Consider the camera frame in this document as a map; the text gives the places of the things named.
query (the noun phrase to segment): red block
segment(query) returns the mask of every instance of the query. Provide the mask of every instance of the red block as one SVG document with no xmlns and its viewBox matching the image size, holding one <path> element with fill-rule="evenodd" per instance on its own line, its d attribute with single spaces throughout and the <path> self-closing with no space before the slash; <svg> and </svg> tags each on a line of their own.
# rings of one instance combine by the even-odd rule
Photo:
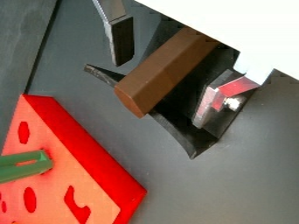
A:
<svg viewBox="0 0 299 224">
<path fill-rule="evenodd" d="M 0 185 L 0 223 L 125 224 L 145 189 L 53 98 L 21 95 L 2 155 L 38 149 L 53 168 Z"/>
</svg>

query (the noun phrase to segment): brown rectangular block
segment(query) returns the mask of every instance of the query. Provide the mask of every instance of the brown rectangular block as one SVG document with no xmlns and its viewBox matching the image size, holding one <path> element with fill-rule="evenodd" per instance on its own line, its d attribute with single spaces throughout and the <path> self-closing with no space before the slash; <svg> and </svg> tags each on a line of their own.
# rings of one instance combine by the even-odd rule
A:
<svg viewBox="0 0 299 224">
<path fill-rule="evenodd" d="M 116 96 L 137 117 L 151 111 L 217 44 L 183 28 L 116 84 Z"/>
</svg>

